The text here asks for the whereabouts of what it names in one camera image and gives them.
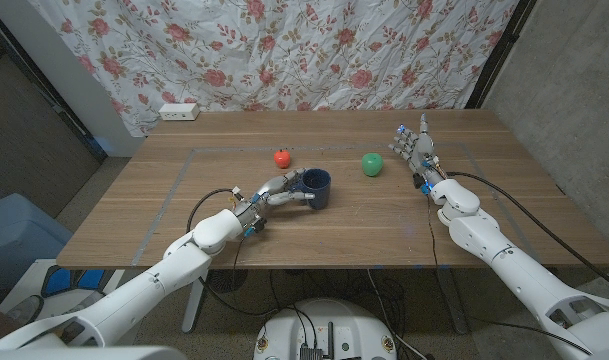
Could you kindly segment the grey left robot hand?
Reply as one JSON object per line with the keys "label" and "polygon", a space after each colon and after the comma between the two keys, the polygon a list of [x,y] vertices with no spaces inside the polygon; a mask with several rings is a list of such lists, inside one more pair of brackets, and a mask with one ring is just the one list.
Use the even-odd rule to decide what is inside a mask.
{"label": "grey left robot hand", "polygon": [[307,168],[292,170],[264,183],[253,195],[245,198],[238,187],[231,190],[237,200],[233,211],[241,225],[241,234],[248,237],[263,230],[271,208],[291,201],[309,201],[316,198],[312,190],[304,190],[300,182]]}

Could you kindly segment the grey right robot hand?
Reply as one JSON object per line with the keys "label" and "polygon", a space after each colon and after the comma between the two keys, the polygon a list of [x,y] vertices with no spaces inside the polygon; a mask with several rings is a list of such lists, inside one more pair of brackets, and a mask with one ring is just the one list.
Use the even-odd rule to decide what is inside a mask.
{"label": "grey right robot hand", "polygon": [[408,165],[412,172],[413,185],[428,195],[433,187],[445,180],[447,175],[440,168],[439,157],[435,153],[434,142],[428,133],[426,114],[420,117],[418,132],[400,124],[394,142],[388,145]]}

